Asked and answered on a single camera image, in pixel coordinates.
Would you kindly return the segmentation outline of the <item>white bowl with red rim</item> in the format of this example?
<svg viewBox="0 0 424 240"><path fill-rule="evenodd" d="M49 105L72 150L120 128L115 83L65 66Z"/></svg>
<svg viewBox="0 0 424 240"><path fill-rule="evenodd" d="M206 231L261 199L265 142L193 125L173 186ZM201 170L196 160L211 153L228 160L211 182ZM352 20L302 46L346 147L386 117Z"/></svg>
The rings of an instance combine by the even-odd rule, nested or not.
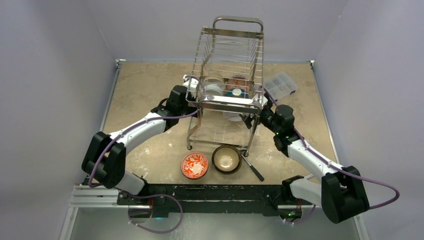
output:
<svg viewBox="0 0 424 240"><path fill-rule="evenodd" d="M224 111L222 113L223 117L231 122L242 122L243 121L243 114L239 112L229 112Z"/></svg>

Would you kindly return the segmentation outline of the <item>white and teal bowl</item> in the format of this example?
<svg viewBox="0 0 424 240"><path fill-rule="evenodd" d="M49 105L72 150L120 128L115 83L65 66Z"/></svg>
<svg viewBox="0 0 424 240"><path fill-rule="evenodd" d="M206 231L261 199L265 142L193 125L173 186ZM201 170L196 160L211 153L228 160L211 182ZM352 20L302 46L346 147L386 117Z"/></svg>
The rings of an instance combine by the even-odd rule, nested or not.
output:
<svg viewBox="0 0 424 240"><path fill-rule="evenodd" d="M249 94L246 92L244 88L240 87L234 87L227 91L225 94L226 97L232 97L232 98L242 98L242 99L248 99Z"/></svg>

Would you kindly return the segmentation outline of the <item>stainless steel dish rack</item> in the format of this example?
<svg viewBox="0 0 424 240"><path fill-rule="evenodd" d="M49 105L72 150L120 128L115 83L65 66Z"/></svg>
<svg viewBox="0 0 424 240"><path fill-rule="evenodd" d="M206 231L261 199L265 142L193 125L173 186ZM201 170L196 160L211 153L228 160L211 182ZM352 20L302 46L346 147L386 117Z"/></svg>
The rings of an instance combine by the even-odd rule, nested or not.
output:
<svg viewBox="0 0 424 240"><path fill-rule="evenodd" d="M266 102L264 23L256 17L217 16L202 27L186 99L198 109L186 136L196 144L229 145L248 153Z"/></svg>

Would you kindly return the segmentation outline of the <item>orange floral patterned bowl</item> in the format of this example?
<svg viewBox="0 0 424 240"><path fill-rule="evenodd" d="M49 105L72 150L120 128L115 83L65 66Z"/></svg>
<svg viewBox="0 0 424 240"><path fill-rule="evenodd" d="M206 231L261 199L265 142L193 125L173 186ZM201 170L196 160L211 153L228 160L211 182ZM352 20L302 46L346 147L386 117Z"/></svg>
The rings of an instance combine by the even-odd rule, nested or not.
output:
<svg viewBox="0 0 424 240"><path fill-rule="evenodd" d="M180 164L182 174L190 180L202 178L207 173L208 169L208 158L200 152L191 152L187 154Z"/></svg>

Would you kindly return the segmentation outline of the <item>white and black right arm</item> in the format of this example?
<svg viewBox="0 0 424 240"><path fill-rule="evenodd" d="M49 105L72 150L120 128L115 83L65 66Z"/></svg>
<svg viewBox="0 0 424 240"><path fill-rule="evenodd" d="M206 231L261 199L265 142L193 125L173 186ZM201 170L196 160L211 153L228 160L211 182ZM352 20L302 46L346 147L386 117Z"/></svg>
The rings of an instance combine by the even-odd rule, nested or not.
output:
<svg viewBox="0 0 424 240"><path fill-rule="evenodd" d="M307 143L297 132L293 109L285 104L273 109L273 101L268 94L267 103L260 114L260 124L274 136L276 149L286 157L301 164L318 183L297 176L282 182L280 196L288 204L296 200L306 200L322 208L326 217L334 224L341 223L370 210L371 206L357 168L344 167L325 157Z"/></svg>

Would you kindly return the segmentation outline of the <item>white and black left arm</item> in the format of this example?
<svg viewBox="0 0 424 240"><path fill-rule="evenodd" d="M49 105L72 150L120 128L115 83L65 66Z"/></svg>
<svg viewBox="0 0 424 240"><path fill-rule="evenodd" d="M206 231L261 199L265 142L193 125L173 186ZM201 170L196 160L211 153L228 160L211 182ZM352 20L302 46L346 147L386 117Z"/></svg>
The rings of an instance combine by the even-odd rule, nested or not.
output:
<svg viewBox="0 0 424 240"><path fill-rule="evenodd" d="M168 131L180 119L196 116L197 108L189 105L194 100L188 86L176 85L169 96L141 120L109 134L95 133L81 165L89 176L89 187L120 189L129 193L136 204L146 203L149 199L149 191L144 187L146 182L126 171L127 154L148 139Z"/></svg>

